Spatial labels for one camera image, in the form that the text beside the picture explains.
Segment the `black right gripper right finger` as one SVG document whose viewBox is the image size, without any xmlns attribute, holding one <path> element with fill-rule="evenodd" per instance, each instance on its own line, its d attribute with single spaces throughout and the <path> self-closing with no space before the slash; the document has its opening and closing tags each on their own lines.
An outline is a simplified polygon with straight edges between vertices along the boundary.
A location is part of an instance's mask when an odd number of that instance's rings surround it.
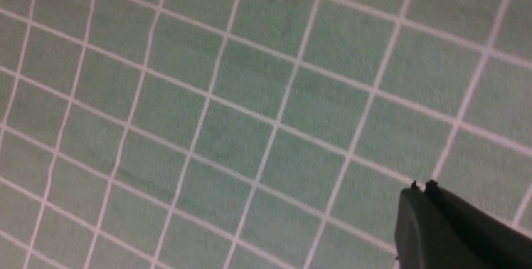
<svg viewBox="0 0 532 269">
<path fill-rule="evenodd" d="M 482 261 L 495 269 L 531 268 L 530 239 L 439 187 L 435 180 L 426 182 L 424 195 Z"/>
</svg>

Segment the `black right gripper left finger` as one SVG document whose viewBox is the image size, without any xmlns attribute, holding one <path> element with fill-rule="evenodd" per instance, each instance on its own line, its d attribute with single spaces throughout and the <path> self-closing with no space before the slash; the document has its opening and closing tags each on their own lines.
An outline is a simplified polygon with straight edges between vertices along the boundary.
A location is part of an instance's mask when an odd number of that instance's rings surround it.
<svg viewBox="0 0 532 269">
<path fill-rule="evenodd" d="M 399 269 L 463 269 L 464 246 L 413 182 L 401 190 L 394 232 Z"/>
</svg>

